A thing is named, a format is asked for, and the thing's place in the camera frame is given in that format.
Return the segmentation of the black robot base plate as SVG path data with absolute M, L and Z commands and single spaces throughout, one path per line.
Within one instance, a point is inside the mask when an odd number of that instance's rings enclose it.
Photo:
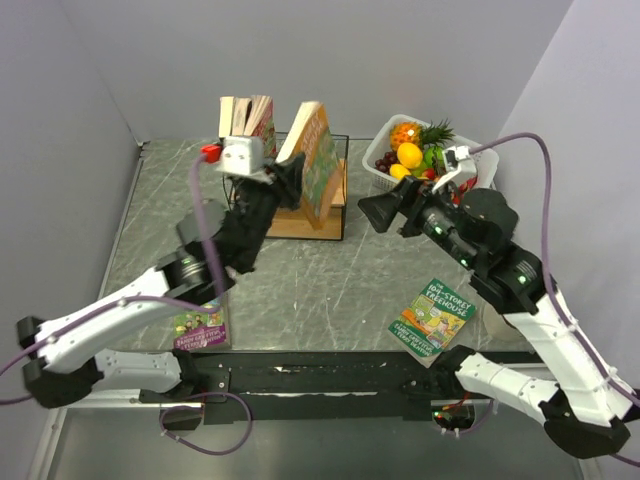
M 437 403 L 469 399 L 443 369 L 425 368 L 401 351 L 228 352 L 197 354 L 195 392 L 207 425 L 230 424 L 245 410 L 254 420 L 333 420 L 400 417 L 431 421 Z

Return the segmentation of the red 13-storey treehouse book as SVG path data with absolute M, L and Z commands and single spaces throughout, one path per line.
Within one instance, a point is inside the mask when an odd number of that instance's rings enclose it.
M 251 111 L 245 125 L 246 135 L 259 137 L 262 140 L 264 156 L 267 158 L 274 158 L 277 153 L 273 107 L 271 96 L 252 96 Z

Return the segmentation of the blue comic cover book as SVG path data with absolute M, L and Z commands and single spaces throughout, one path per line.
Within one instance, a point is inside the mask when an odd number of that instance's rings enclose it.
M 250 97 L 236 97 L 234 99 L 234 110 L 231 124 L 232 136 L 241 136 L 244 134 L 251 106 L 252 99 Z

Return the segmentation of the dark grey cover book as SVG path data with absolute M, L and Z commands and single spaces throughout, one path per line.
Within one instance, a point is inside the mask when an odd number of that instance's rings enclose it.
M 218 124 L 218 137 L 225 138 L 231 134 L 235 110 L 234 96 L 222 96 L 219 99 L 220 115 Z

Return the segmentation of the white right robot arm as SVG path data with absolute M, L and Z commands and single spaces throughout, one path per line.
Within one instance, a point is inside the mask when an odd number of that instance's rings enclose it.
M 449 194 L 406 177 L 358 206 L 378 233 L 402 214 L 402 237 L 424 234 L 470 271 L 471 287 L 524 336 L 554 376 L 536 379 L 457 345 L 432 365 L 444 396 L 470 392 L 508 405 L 540 423 L 575 458 L 618 456 L 631 436 L 627 423 L 639 417 L 637 392 L 617 379 L 563 311 L 561 292 L 544 278 L 542 261 L 513 242 L 518 215 L 500 192 L 475 188 L 453 204 Z

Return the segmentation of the orange 39-storey treehouse book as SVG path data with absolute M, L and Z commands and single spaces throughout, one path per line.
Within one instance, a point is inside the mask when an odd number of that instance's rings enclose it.
M 276 162 L 304 152 L 300 207 L 314 230 L 324 227 L 332 200 L 343 182 L 344 168 L 336 152 L 324 104 L 302 102 L 280 147 Z

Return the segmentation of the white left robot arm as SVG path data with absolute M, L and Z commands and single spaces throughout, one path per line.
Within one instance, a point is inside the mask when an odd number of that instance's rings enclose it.
M 301 199 L 304 154 L 269 161 L 237 183 L 231 208 L 202 198 L 201 154 L 189 171 L 194 209 L 176 226 L 181 246 L 130 284 L 58 319 L 21 319 L 17 336 L 28 362 L 23 383 L 39 405 L 58 408 L 104 390 L 136 389 L 185 402 L 207 386 L 190 353 L 128 353 L 111 344 L 182 311 L 213 313 L 212 303 L 235 284 L 232 273 L 254 269 L 281 207 Z

